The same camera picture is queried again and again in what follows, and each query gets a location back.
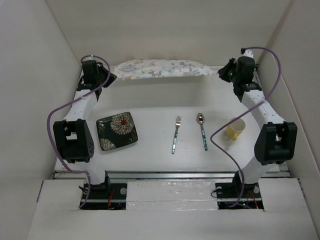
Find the floral animal print cloth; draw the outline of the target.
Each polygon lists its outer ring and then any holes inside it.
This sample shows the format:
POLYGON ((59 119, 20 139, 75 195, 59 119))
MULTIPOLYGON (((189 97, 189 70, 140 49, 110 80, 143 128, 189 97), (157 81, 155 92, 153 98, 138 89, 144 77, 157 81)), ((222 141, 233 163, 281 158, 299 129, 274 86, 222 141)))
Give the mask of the floral animal print cloth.
POLYGON ((114 67, 113 74, 118 80, 137 80, 151 78, 173 78, 215 75, 214 66, 191 60, 133 59, 114 67))

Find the silver spoon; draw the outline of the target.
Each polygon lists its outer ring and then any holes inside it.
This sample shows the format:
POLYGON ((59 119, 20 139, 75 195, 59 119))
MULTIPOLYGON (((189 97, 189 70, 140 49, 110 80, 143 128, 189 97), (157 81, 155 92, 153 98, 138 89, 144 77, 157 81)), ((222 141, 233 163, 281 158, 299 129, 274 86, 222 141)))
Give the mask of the silver spoon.
POLYGON ((207 144, 206 133, 205 133, 205 129, 204 129, 205 118, 204 118, 204 115, 201 112, 199 112, 197 114, 196 122, 200 126, 204 150, 207 151, 208 150, 208 144, 207 144))

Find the black floral square plate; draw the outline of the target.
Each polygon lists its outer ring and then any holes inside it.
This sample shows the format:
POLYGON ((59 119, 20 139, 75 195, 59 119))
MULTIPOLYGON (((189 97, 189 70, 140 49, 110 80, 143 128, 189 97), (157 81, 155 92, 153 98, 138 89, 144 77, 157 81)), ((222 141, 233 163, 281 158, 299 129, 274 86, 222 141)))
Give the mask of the black floral square plate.
POLYGON ((122 148, 138 141, 130 112, 122 112, 96 121, 98 141, 102 151, 122 148))

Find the silver fork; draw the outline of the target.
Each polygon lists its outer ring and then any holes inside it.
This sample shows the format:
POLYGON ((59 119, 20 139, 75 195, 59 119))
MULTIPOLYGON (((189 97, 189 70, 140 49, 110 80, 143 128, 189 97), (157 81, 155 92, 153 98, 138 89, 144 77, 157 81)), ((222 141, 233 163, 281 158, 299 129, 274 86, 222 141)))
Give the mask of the silver fork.
POLYGON ((175 132, 174 132, 174 138, 173 138, 173 143, 172 143, 172 149, 171 149, 171 153, 174 154, 176 151, 176 146, 177 146, 177 138, 178 138, 178 131, 179 128, 181 126, 181 119, 182 117, 180 115, 178 115, 176 117, 176 121, 175 121, 175 132))

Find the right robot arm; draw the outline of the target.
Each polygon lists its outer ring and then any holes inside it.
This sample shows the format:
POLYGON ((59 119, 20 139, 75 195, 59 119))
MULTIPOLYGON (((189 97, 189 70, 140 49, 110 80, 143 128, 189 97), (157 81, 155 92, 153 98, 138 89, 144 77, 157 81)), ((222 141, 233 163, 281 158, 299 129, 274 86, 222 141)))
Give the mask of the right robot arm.
POLYGON ((283 164, 294 156, 298 127, 280 117, 267 102, 260 85, 253 81, 255 60, 249 56, 231 58, 218 70, 219 77, 233 84, 233 92, 239 101, 247 107, 260 133, 254 145, 254 156, 232 179, 231 191, 237 197, 249 192, 250 185, 275 165, 283 164))

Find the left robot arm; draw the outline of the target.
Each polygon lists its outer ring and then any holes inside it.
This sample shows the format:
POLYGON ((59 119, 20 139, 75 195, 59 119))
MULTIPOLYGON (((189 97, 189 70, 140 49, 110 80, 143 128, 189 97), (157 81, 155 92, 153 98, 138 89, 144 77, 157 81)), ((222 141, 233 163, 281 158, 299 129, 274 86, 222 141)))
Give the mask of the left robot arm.
POLYGON ((117 77, 102 57, 86 55, 80 62, 82 72, 74 99, 67 103, 70 110, 63 120, 53 124, 55 151, 67 171, 86 175, 88 184, 95 185, 95 194, 104 199, 112 189, 105 182, 106 172, 93 159, 95 144, 87 120, 103 88, 110 86, 117 77))

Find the yellow mug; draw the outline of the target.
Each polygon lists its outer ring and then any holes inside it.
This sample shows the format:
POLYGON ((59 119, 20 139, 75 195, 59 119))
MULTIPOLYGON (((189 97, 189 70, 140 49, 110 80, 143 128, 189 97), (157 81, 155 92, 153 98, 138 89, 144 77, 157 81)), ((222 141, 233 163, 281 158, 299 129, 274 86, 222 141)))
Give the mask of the yellow mug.
POLYGON ((240 118, 232 122, 226 127, 226 135, 235 141, 239 135, 245 130, 246 123, 240 118))

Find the aluminium front rail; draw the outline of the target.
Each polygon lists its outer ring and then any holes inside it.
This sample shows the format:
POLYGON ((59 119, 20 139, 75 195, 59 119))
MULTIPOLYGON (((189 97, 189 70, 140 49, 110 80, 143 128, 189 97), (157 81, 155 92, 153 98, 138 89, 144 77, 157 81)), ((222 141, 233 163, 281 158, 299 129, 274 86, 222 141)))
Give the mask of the aluminium front rail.
MULTIPOLYGON (((109 171, 111 179, 231 179, 234 172, 120 172, 109 171)), ((65 171, 56 171, 51 179, 80 179, 80 174, 73 174, 65 171)), ((291 178, 289 171, 267 172, 262 178, 291 178)))

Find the aluminium rail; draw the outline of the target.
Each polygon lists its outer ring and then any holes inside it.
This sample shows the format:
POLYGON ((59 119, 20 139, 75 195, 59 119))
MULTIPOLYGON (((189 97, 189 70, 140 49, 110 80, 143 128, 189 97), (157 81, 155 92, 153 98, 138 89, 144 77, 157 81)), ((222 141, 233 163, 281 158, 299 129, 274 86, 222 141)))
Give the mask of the aluminium rail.
MULTIPOLYGON (((120 172, 109 171, 111 179, 231 179, 234 172, 120 172)), ((80 174, 73 174, 65 171, 56 171, 51 179, 80 179, 80 174)), ((262 178, 291 178, 289 171, 267 172, 262 178)))
POLYGON ((291 125, 273 109, 268 97, 276 92, 274 103, 280 107, 290 97, 288 88, 282 76, 278 76, 271 86, 271 77, 260 70, 254 72, 254 82, 260 85, 262 91, 245 92, 242 98, 242 103, 250 110, 260 128, 251 162, 262 168, 269 164, 282 164, 290 159, 292 153, 289 138, 291 125))

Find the aluminium right side rail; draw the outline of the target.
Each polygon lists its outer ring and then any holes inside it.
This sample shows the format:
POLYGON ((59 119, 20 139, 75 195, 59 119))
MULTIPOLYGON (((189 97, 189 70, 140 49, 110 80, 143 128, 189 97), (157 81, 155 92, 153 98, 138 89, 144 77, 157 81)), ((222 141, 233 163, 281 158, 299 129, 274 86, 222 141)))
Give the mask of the aluminium right side rail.
POLYGON ((282 76, 278 76, 271 86, 271 77, 260 70, 254 72, 254 82, 260 85, 262 91, 245 92, 242 98, 242 103, 250 110, 260 128, 251 162, 262 168, 269 164, 282 164, 290 159, 292 153, 289 138, 291 125, 273 109, 268 97, 276 92, 274 103, 280 107, 290 97, 288 88, 282 76))

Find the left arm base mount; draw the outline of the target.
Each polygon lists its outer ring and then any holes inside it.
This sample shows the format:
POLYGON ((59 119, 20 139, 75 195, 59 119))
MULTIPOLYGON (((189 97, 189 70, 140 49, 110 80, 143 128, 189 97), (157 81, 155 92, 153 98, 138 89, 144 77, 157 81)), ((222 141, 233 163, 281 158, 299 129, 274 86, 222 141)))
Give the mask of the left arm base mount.
POLYGON ((105 174, 103 183, 91 184, 88 194, 88 184, 80 186, 82 197, 79 208, 81 210, 125 210, 127 204, 128 184, 124 182, 112 183, 105 174))

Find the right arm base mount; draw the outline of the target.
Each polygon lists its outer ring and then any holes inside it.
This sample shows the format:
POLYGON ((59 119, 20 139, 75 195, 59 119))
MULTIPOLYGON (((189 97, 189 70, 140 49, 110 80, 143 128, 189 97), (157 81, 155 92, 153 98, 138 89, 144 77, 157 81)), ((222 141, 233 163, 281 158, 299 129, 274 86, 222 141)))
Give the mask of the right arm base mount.
POLYGON ((219 210, 263 210, 263 200, 258 183, 244 184, 238 174, 234 176, 232 182, 217 182, 215 190, 211 196, 217 199, 219 210))

